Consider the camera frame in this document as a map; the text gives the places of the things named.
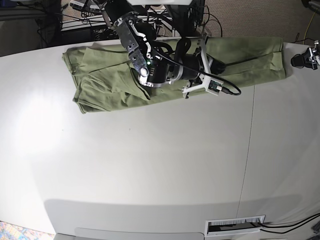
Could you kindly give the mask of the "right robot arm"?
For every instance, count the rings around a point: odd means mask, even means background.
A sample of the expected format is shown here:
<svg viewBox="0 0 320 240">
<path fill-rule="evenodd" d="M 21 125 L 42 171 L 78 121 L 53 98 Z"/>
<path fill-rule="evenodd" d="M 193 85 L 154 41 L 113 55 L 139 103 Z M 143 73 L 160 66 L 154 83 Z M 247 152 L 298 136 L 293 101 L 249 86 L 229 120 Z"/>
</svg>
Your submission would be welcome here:
<svg viewBox="0 0 320 240">
<path fill-rule="evenodd" d="M 219 77 L 225 65 L 207 53 L 207 37 L 198 40 L 189 53 L 196 28 L 202 23 L 206 4 L 203 0 L 99 0 L 97 6 L 106 24 L 113 28 L 126 49 L 139 83 L 160 88 L 187 80 L 182 93 L 205 90 L 218 95 L 230 94 Z M 175 48 L 157 39 L 157 30 L 149 22 L 155 18 L 180 35 Z"/>
</svg>

